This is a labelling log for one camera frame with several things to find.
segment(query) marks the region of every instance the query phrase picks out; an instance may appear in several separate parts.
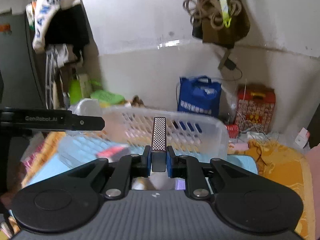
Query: black round pad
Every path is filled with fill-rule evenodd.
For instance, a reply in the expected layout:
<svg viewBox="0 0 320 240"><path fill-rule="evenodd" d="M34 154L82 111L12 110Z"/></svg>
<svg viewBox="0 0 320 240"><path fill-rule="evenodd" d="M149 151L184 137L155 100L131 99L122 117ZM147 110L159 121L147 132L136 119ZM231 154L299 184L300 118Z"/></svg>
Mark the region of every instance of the black round pad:
<svg viewBox="0 0 320 240"><path fill-rule="evenodd" d="M261 179L252 176L228 181L215 199L218 214L245 231L276 233L291 229L302 213L300 197L287 187Z"/></svg>
<svg viewBox="0 0 320 240"><path fill-rule="evenodd" d="M19 191L12 202L19 225L40 233L62 233L87 223L98 211L99 197L80 178L55 178Z"/></svg>
<svg viewBox="0 0 320 240"><path fill-rule="evenodd" d="M69 192L61 189L51 189L40 192L35 197L35 204L40 209L55 211L68 206L71 200Z"/></svg>

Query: hanging clothes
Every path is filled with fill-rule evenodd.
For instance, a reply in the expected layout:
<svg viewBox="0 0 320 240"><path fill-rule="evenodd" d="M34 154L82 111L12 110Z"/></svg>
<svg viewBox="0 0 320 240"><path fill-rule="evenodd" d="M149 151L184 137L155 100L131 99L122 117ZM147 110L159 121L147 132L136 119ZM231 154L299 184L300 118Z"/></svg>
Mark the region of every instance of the hanging clothes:
<svg viewBox="0 0 320 240"><path fill-rule="evenodd" d="M74 54L89 43L84 11L80 0L37 0L33 48L44 52L49 44L73 45Z"/></svg>

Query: pink cloth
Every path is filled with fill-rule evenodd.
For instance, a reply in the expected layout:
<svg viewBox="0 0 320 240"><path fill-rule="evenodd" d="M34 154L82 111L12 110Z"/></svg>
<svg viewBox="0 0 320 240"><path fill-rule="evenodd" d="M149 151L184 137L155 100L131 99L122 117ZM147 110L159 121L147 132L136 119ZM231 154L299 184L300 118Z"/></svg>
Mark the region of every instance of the pink cloth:
<svg viewBox="0 0 320 240"><path fill-rule="evenodd" d="M43 145L44 145L44 142L41 145L39 145L39 147L35 150L35 152L33 154L31 154L29 157L25 158L25 160L22 162L24 164L24 166L26 167L27 172L31 168L34 160L36 159L36 156L41 152Z"/></svg>
<svg viewBox="0 0 320 240"><path fill-rule="evenodd" d="M124 146L113 146L111 148L108 148L100 153L97 153L97 158L110 158L117 153L121 152L122 150L126 149Z"/></svg>
<svg viewBox="0 0 320 240"><path fill-rule="evenodd" d="M230 143L230 148L234 151L249 150L248 143Z"/></svg>
<svg viewBox="0 0 320 240"><path fill-rule="evenodd" d="M313 187L313 201L316 213L316 239L320 238L320 146L313 147L307 154Z"/></svg>

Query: white plastic basket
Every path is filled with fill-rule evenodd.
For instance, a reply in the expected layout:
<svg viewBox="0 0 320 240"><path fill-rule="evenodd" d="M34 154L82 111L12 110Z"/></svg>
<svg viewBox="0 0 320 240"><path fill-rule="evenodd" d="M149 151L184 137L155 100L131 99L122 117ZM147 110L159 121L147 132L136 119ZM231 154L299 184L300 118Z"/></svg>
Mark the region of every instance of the white plastic basket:
<svg viewBox="0 0 320 240"><path fill-rule="evenodd" d="M209 162L211 158L227 158L227 129L213 117L125 106L101 109L95 99L80 101L73 113L102 116L106 123L104 130L86 134L127 143L131 145L131 152L140 154L143 153L143 147L151 145L153 118L165 117L167 145L175 149L176 155L191 155L201 162Z"/></svg>

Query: brown bag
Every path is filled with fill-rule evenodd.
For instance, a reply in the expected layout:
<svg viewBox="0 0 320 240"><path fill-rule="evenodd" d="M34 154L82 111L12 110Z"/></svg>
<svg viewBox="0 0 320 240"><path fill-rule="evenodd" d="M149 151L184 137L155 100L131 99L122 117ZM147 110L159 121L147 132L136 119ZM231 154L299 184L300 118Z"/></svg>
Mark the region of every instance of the brown bag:
<svg viewBox="0 0 320 240"><path fill-rule="evenodd" d="M197 5L189 9L188 7L191 1L195 3L195 0L185 0L184 7L191 15L191 21L193 22L192 35L202 39L204 43L215 43L231 49L234 47L236 41L239 41L248 34L250 22L240 0L227 0L229 13L232 18L229 28L223 26L219 0L197 0ZM238 4L238 10L240 9L240 12L238 11L239 14L237 15L232 15L232 11L235 11L235 3ZM212 18L210 18L212 12L215 13L215 20L213 21L213 26L216 26L215 28L212 27Z"/></svg>

